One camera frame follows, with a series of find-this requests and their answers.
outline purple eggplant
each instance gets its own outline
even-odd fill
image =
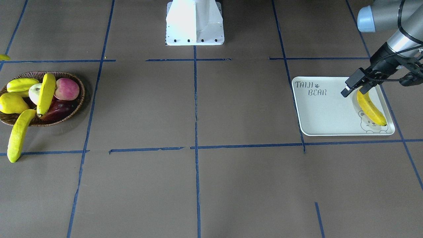
[[[54,100],[49,110],[40,119],[48,122],[60,121],[69,116],[76,109],[77,105],[76,100]]]

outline white tray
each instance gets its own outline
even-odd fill
[[[388,136],[395,132],[379,86],[369,91],[375,106],[387,120],[374,124],[357,103],[357,91],[341,95],[348,77],[295,77],[292,80],[301,131],[308,136]]]

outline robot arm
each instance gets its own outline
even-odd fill
[[[368,68],[359,68],[345,81],[346,87],[341,92],[344,97],[360,86],[360,92],[365,94],[385,81],[399,81],[403,86],[423,83],[423,65],[419,62],[423,53],[414,57],[423,48],[423,4],[408,19],[402,21],[404,2],[402,0],[399,6],[398,30],[372,55]],[[388,79],[399,66],[410,72],[398,80]]]

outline gray surface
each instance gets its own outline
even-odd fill
[[[0,2],[0,53],[36,61],[0,82],[63,71],[88,93],[15,164],[0,125],[0,237],[421,237],[422,86],[383,84],[391,136],[308,137],[289,85],[369,65],[393,33],[363,44],[350,11],[372,1],[224,1],[224,45],[196,48],[164,44],[167,2],[115,1],[107,35],[112,1],[29,0],[15,35],[25,1]]]

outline wicker basket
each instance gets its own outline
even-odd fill
[[[52,125],[56,125],[59,124],[61,122],[66,121],[67,119],[71,118],[73,115],[75,115],[75,113],[81,108],[82,103],[84,102],[84,98],[85,98],[85,87],[84,84],[82,83],[82,81],[76,77],[75,75],[69,74],[69,73],[65,73],[65,72],[46,72],[46,71],[37,71],[37,72],[27,72],[21,75],[16,76],[14,79],[17,78],[35,78],[38,81],[40,81],[40,83],[43,81],[44,75],[46,73],[52,73],[56,79],[62,78],[62,77],[66,77],[66,78],[70,78],[73,81],[75,81],[79,87],[80,87],[80,93],[78,95],[78,97],[76,98],[76,100],[78,101],[78,105],[76,106],[75,110],[66,118],[60,120],[60,121],[43,121],[41,120],[39,117],[35,117],[34,119],[32,119],[32,121],[30,122],[29,126],[30,127],[47,127],[47,126],[52,126]],[[1,91],[0,91],[0,96],[4,93],[7,93],[7,85],[5,85]],[[30,98],[26,97],[24,98],[24,101],[28,104],[28,106],[32,109],[36,109],[37,106],[31,101]],[[18,113],[13,113],[13,114],[5,114],[3,112],[0,112],[0,120],[8,125],[13,126],[16,122],[16,120],[18,119],[20,114]]]

